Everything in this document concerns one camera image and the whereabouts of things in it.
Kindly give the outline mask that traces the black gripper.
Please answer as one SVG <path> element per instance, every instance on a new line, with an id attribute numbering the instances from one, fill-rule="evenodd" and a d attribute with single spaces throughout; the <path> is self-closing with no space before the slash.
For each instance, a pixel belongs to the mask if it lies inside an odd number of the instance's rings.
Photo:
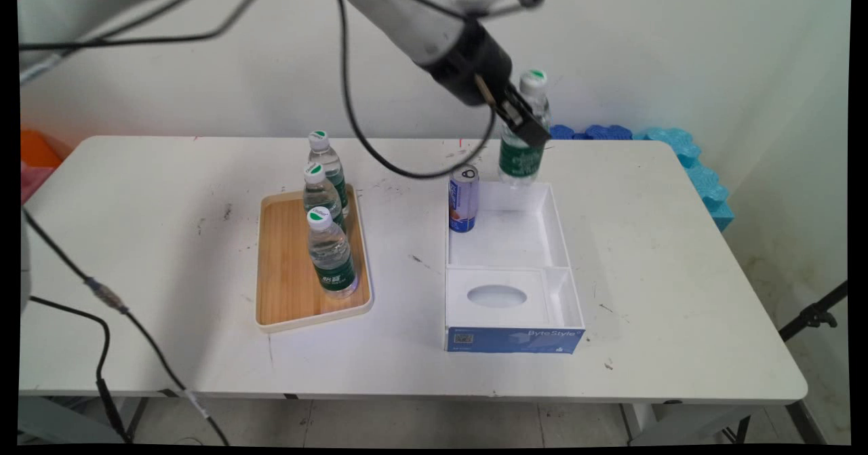
<path id="1" fill-rule="evenodd" d="M 549 128 L 511 83 L 511 57 L 476 20 L 465 23 L 443 56 L 420 67 L 465 105 L 487 104 L 528 146 L 542 147 L 551 139 Z"/>

